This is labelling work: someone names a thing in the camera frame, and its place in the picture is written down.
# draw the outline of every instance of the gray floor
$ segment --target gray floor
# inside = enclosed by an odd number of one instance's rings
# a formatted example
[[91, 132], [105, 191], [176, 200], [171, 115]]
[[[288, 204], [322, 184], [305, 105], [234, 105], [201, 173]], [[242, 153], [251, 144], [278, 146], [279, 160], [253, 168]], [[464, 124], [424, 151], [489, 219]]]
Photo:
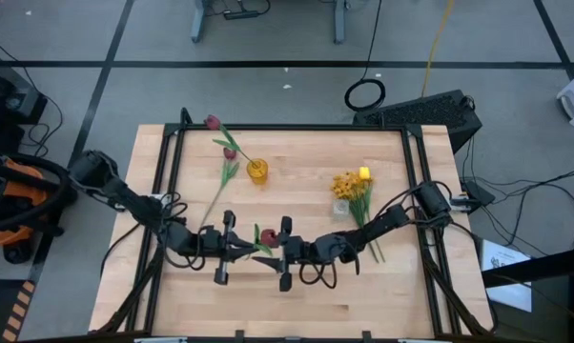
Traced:
[[[252, 20], [209, 18], [202, 42], [189, 40], [193, 4], [184, 0], [136, 0], [116, 60], [364, 60], [371, 41], [376, 0], [353, 0], [346, 42], [333, 44], [332, 5], [315, 0], [271, 0], [270, 12]], [[574, 0], [544, 0], [574, 62]], [[103, 61], [125, 0], [11, 0], [0, 5], [0, 44], [22, 60]], [[232, 0], [226, 0], [236, 6]], [[261, 0], [246, 1], [263, 9]], [[445, 0], [385, 1], [374, 60], [424, 61], [440, 24]], [[215, 8], [223, 4], [217, 1]], [[437, 61], [560, 62], [532, 0], [458, 1], [440, 40]], [[67, 164], [100, 69], [30, 69], [39, 89], [66, 115], [50, 141], [49, 159]], [[128, 166], [136, 127], [177, 120], [187, 107], [195, 121], [207, 114], [235, 123], [349, 123], [345, 90], [362, 69], [113, 69], [86, 149], [102, 149], [122, 171]], [[422, 69], [370, 70], [387, 87], [385, 104], [419, 96]], [[564, 71], [433, 70], [428, 93], [462, 89], [477, 103], [483, 122], [476, 135], [476, 175], [491, 180], [544, 179], [574, 169], [574, 128], [554, 103], [568, 82]], [[355, 95], [361, 103], [374, 94]], [[49, 107], [43, 121], [56, 125]], [[465, 151], [457, 154], [459, 165]], [[561, 182], [574, 194], [574, 178]], [[515, 202], [492, 208], [509, 230]], [[108, 247], [114, 214], [85, 197], [68, 209], [67, 232], [54, 240], [21, 338], [84, 333], [98, 287], [98, 266]], [[471, 217], [474, 232], [502, 242], [483, 213]], [[574, 206], [553, 190], [532, 192], [520, 236], [545, 252], [570, 248]], [[523, 244], [524, 252], [539, 255]], [[3, 262], [0, 278], [26, 277], [30, 265]], [[566, 303], [566, 280], [535, 284]], [[534, 334], [566, 341], [566, 315], [534, 296], [532, 314], [498, 306], [502, 334]]]

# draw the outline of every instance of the red tulip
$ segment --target red tulip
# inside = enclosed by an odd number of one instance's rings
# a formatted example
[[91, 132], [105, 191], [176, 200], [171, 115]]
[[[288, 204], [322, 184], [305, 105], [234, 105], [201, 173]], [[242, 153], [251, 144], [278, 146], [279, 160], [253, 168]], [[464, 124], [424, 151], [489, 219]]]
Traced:
[[209, 130], [219, 130], [221, 122], [219, 121], [219, 118], [217, 118], [212, 114], [209, 114], [209, 116], [206, 119], [204, 119], [204, 124], [206, 124]]
[[259, 241], [270, 248], [278, 248], [278, 237], [272, 229], [264, 229], [259, 236]]
[[223, 148], [223, 155], [229, 159], [233, 160], [236, 158], [236, 151], [230, 150], [228, 148]]

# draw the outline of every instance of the desk leg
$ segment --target desk leg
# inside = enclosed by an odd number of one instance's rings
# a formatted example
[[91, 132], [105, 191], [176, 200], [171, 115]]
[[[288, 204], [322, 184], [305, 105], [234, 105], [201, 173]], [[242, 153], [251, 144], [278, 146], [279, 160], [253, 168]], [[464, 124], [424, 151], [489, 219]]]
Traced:
[[344, 42], [344, 16], [346, 15], [346, 0], [336, 0], [334, 8], [334, 25], [336, 30], [335, 44]]
[[198, 43], [200, 41], [200, 34], [202, 33], [202, 24], [204, 22], [205, 0], [194, 0], [194, 22], [192, 23], [192, 31], [190, 37], [192, 42]]

